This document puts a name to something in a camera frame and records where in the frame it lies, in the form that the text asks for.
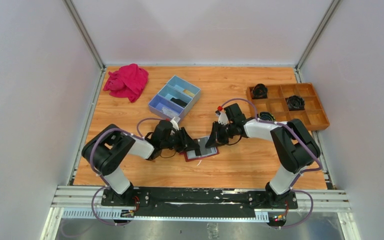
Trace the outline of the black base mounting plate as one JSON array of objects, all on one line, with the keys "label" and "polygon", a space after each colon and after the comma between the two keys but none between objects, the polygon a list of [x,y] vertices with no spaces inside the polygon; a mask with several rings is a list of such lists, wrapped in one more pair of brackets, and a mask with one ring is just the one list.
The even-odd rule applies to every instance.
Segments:
[{"label": "black base mounting plate", "polygon": [[265,190],[133,187],[124,195],[103,191],[101,205],[132,207],[140,217],[252,218],[258,209],[296,210],[296,194],[273,197]]}]

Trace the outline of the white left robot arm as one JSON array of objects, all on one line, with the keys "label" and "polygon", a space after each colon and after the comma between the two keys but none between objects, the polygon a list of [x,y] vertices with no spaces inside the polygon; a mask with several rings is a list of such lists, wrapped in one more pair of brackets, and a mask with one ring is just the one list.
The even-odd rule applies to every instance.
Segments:
[{"label": "white left robot arm", "polygon": [[184,127],[163,119],[152,132],[142,137],[110,124],[86,143],[81,156],[89,162],[92,171],[98,174],[105,186],[122,196],[133,188],[120,167],[127,155],[152,161],[165,149],[183,153],[199,148],[198,141],[192,139]]}]

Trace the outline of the gold card in box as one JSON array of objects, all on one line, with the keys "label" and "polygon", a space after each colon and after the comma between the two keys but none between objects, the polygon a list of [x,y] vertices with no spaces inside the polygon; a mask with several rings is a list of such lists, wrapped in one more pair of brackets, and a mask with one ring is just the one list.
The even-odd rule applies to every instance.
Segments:
[{"label": "gold card in box", "polygon": [[187,89],[184,89],[183,90],[183,93],[186,94],[187,96],[193,98],[195,96],[195,94]]}]

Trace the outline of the red leather card holder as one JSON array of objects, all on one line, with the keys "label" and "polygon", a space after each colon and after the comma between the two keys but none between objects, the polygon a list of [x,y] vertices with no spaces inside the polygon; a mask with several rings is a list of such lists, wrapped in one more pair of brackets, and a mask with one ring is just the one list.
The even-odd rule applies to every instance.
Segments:
[{"label": "red leather card holder", "polygon": [[198,148],[186,151],[183,154],[185,161],[192,162],[195,160],[201,160],[204,158],[218,155],[220,152],[217,147],[206,147],[206,143],[208,142],[209,138],[209,135],[200,138],[195,138],[194,142],[198,145]]}]

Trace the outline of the aluminium frame rail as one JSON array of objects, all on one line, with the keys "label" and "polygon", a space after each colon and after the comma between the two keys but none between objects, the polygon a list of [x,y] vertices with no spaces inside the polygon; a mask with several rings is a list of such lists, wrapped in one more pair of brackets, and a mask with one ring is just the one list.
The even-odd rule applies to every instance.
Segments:
[{"label": "aluminium frame rail", "polygon": [[267,223],[294,213],[349,213],[343,190],[294,191],[278,203],[263,199],[263,189],[135,187],[120,202],[99,186],[59,186],[51,202],[67,218],[143,221]]}]

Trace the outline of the black item in box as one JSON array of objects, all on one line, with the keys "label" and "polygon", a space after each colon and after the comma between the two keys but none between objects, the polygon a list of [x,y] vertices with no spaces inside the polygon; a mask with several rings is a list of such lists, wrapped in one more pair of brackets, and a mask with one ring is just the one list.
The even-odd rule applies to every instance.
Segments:
[{"label": "black item in box", "polygon": [[188,105],[187,102],[185,102],[185,101],[183,101],[183,100],[181,100],[181,99],[179,99],[179,98],[175,98],[175,97],[172,97],[172,98],[170,99],[170,101],[173,102],[173,103],[175,103],[175,104],[177,104],[177,105],[179,105],[179,106],[181,106],[182,108],[186,108],[187,105]]}]

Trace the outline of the wooden compartment tray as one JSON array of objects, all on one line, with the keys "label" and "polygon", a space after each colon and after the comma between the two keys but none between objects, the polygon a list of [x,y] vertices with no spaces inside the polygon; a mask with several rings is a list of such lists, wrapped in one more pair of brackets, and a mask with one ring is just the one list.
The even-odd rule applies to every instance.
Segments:
[{"label": "wooden compartment tray", "polygon": [[254,86],[246,89],[247,99],[255,107],[252,114],[271,115],[278,122],[301,120],[309,131],[321,131],[330,126],[320,98],[311,83],[265,85],[254,91]]}]

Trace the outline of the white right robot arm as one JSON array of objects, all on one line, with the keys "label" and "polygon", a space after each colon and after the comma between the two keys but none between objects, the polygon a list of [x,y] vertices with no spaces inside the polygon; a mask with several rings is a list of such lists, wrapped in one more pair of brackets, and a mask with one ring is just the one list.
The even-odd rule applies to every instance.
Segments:
[{"label": "white right robot arm", "polygon": [[278,122],[246,117],[237,103],[219,106],[216,114],[218,120],[212,124],[207,148],[228,145],[235,136],[273,142],[280,167],[265,187],[273,196],[289,192],[321,156],[319,146],[300,119]]}]

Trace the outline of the blue compartment organizer box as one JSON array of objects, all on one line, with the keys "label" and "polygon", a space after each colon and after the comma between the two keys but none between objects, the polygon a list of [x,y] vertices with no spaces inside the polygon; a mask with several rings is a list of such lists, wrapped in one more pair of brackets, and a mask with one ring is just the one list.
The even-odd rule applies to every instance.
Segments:
[{"label": "blue compartment organizer box", "polygon": [[[184,89],[193,92],[195,96],[189,97],[183,93]],[[180,123],[200,99],[201,93],[202,91],[199,87],[174,75],[150,100],[148,108],[151,113],[162,119],[173,119],[177,117]],[[175,104],[171,101],[171,98],[177,98],[187,102],[186,108]]]}]

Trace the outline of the crumpled pink cloth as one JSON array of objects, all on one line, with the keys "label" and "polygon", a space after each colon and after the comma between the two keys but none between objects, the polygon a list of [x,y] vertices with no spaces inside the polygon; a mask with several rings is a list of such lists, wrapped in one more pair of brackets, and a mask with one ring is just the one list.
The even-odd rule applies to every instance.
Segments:
[{"label": "crumpled pink cloth", "polygon": [[149,73],[136,63],[121,66],[108,75],[103,91],[115,98],[127,98],[131,103],[139,99],[149,81]]}]

